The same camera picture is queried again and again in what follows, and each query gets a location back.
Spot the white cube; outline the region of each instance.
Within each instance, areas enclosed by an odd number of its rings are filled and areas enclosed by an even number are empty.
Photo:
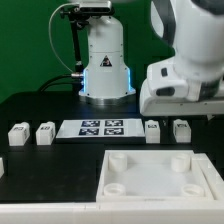
[[[145,122],[146,143],[160,143],[160,127],[158,121]]]
[[[51,145],[55,137],[55,124],[42,123],[36,132],[37,145]]]
[[[30,137],[30,125],[26,122],[15,124],[8,133],[10,146],[23,146]]]
[[[191,128],[187,121],[175,120],[173,122],[173,134],[178,143],[191,142]]]

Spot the black table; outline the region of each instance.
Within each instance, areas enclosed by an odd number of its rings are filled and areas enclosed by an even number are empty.
[[[37,146],[35,132],[43,122],[53,121],[57,131],[63,120],[141,118],[158,120],[161,144],[103,142],[63,143]],[[177,144],[172,121],[187,119],[191,144]],[[0,203],[94,202],[105,150],[194,150],[206,153],[224,177],[224,117],[208,121],[198,117],[143,118],[136,102],[98,107],[79,102],[72,92],[26,92],[0,105],[0,157],[5,174],[0,179]],[[31,136],[23,147],[10,147],[8,131],[15,123],[28,122]]]

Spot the black mount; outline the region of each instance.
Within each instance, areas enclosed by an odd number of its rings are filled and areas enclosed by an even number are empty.
[[[80,10],[79,6],[74,6],[66,10],[64,7],[61,8],[61,18],[64,19],[66,16],[68,16],[68,19],[70,21],[76,59],[75,71],[77,73],[82,73],[84,70],[84,66],[81,60],[78,30],[83,30],[87,25],[89,25],[89,22],[87,20],[90,17],[100,18],[101,16],[111,16],[113,14],[113,7],[110,11],[106,11],[103,8],[88,8],[88,10]]]

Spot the green backdrop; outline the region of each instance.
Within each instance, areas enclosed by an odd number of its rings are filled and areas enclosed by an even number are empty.
[[[41,84],[68,71],[54,56],[48,38],[52,12],[65,0],[1,1],[0,13],[0,102],[22,91],[36,91]],[[114,4],[115,17],[124,26],[125,63],[132,83],[140,88],[150,63],[170,57],[173,51],[150,27],[150,0]],[[57,15],[52,24],[53,41],[65,63],[74,68],[69,22]],[[86,31],[79,33],[84,64],[88,63]],[[69,87],[54,87],[49,90]]]

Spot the cable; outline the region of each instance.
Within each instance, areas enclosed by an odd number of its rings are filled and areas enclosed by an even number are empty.
[[[74,84],[78,84],[76,82],[59,82],[59,83],[51,83],[48,84],[47,86],[45,86],[41,92],[44,92],[46,89],[48,89],[51,86],[57,86],[57,85],[74,85]]]
[[[57,81],[57,80],[59,80],[59,79],[64,79],[64,78],[71,78],[71,75],[66,74],[66,75],[59,75],[59,76],[57,76],[57,77],[54,77],[54,78],[48,80],[47,82],[45,82],[45,83],[44,83],[44,84],[43,84],[37,91],[38,91],[38,92],[41,92],[41,91],[43,91],[43,89],[44,89],[46,86],[48,86],[50,83],[52,83],[52,82],[54,82],[54,81]]]
[[[56,15],[56,13],[64,6],[74,6],[74,5],[77,5],[75,3],[67,3],[67,4],[63,4],[61,6],[59,6],[51,15],[50,17],[50,20],[49,20],[49,25],[48,25],[48,35],[49,35],[49,41],[50,41],[50,45],[51,45],[51,49],[52,51],[54,52],[56,58],[61,62],[61,64],[66,68],[68,69],[71,73],[73,73],[73,70],[70,69],[63,61],[62,59],[60,58],[60,56],[58,55],[55,47],[54,47],[54,44],[53,44],[53,40],[52,40],[52,33],[51,33],[51,30],[52,30],[52,21],[53,21],[53,18],[54,16]]]

